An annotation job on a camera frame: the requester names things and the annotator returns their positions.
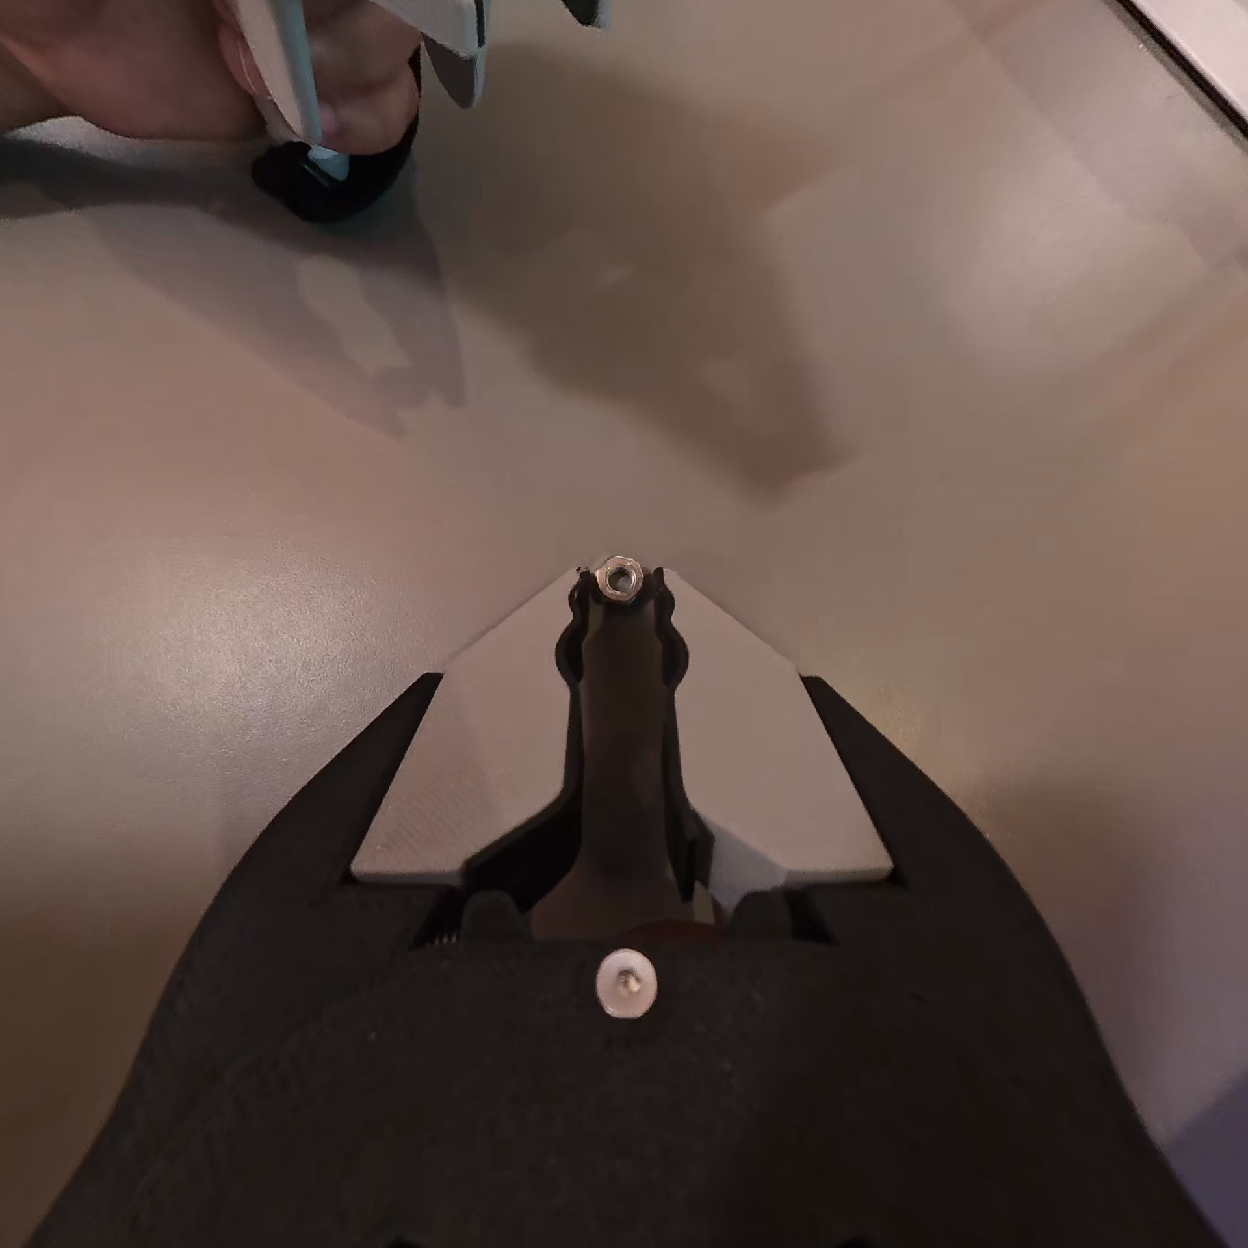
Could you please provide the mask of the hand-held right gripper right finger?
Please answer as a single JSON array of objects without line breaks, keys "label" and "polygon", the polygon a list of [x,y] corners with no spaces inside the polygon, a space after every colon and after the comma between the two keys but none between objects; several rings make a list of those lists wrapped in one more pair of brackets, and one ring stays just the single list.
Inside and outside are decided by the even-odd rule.
[{"label": "hand-held right gripper right finger", "polygon": [[683,900],[886,880],[892,859],[794,663],[655,567],[662,831]]}]

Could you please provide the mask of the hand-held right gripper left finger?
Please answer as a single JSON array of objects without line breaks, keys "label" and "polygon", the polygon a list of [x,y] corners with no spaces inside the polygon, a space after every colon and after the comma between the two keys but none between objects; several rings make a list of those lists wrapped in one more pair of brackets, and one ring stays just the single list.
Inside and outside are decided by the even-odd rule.
[{"label": "hand-held right gripper left finger", "polygon": [[532,912],[580,849],[580,648],[573,567],[460,649],[351,859],[357,883],[498,889]]}]

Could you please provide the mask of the person's left hand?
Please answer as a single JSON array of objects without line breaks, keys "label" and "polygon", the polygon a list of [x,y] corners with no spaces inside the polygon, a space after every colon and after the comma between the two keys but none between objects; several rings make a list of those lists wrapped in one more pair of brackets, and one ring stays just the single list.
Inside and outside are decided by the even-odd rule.
[{"label": "person's left hand", "polygon": [[[418,116],[421,33],[375,3],[305,3],[324,142],[394,146]],[[0,5],[0,127],[82,116],[138,142],[243,142],[268,124],[255,55],[228,3],[6,0]]]}]

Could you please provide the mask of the white document stand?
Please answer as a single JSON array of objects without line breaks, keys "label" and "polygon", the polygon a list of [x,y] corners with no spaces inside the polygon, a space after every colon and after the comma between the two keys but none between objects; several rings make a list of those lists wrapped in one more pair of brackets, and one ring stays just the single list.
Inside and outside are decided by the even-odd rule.
[{"label": "white document stand", "polygon": [[1243,0],[1121,0],[1239,134],[1248,134],[1248,3]]}]

